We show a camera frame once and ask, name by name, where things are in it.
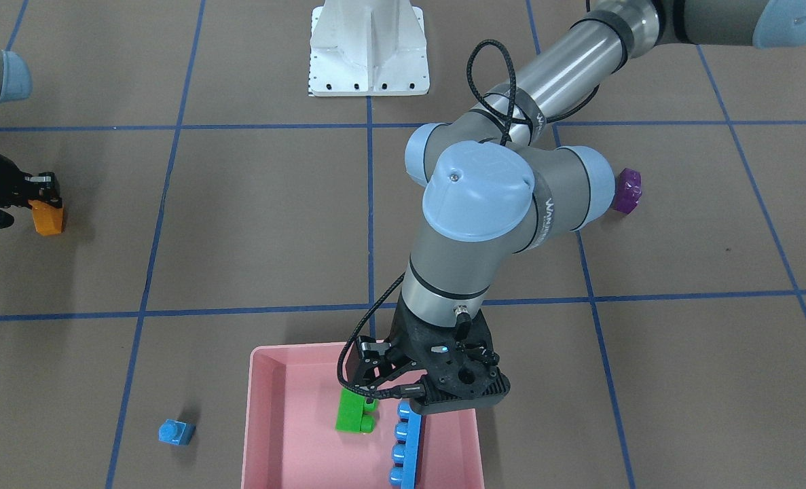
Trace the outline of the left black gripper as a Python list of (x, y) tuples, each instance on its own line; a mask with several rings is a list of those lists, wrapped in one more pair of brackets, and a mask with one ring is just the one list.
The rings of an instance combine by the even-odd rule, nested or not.
[[(351, 384), (366, 397), (408, 397), (403, 386), (381, 389), (416, 368), (424, 369), (432, 381), (498, 380), (498, 354), (492, 334), (478, 310), (452, 313), (452, 325), (436, 326), (418, 318), (406, 303), (397, 304), (389, 335), (391, 348), (409, 364), (358, 364), (351, 371)], [(357, 340), (360, 359), (383, 359), (387, 342)]]

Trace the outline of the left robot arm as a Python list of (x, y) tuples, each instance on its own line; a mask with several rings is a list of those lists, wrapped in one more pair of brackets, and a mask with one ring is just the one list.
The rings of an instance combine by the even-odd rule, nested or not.
[(535, 148), (602, 80), (655, 46), (787, 48), (806, 44), (806, 1), (593, 1), (551, 49), (515, 69), (499, 41), (508, 80), (480, 93), (451, 124), (425, 124), (405, 151), (424, 189), (422, 225), (389, 337), (356, 326), (337, 360), (350, 392), (408, 397), (419, 412), (494, 405), (509, 392), (481, 303), (503, 260), (551, 236), (582, 229), (617, 200), (604, 157), (583, 146)]

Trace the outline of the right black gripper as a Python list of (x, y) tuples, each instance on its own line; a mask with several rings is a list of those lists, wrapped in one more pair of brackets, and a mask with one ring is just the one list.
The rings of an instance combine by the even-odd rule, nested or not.
[(31, 176), (14, 164), (13, 161), (0, 154), (0, 230), (14, 224), (14, 217), (6, 213), (5, 208), (11, 206), (30, 207), (31, 209), (58, 209), (64, 207), (61, 197), (31, 197), (30, 183), (44, 191), (59, 191), (59, 182), (55, 173), (39, 173)]

